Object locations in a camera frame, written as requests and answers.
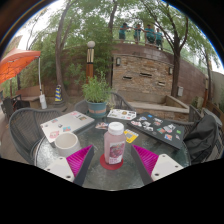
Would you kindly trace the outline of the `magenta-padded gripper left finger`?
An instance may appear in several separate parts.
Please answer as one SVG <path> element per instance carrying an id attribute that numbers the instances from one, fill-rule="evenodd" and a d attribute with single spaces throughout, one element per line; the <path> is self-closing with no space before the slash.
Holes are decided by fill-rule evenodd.
<path id="1" fill-rule="evenodd" d="M 89 145 L 67 158 L 59 157 L 46 168 L 46 171 L 82 186 L 93 156 L 94 147 Z"/>

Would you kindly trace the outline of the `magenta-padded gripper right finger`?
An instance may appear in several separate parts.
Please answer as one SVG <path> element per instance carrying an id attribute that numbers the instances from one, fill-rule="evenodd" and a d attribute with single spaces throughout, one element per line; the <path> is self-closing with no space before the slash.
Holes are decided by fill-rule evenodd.
<path id="1" fill-rule="evenodd" d="M 157 155 L 137 145 L 131 146 L 131 155 L 144 185 L 183 169 L 183 166 L 167 154 Z"/>

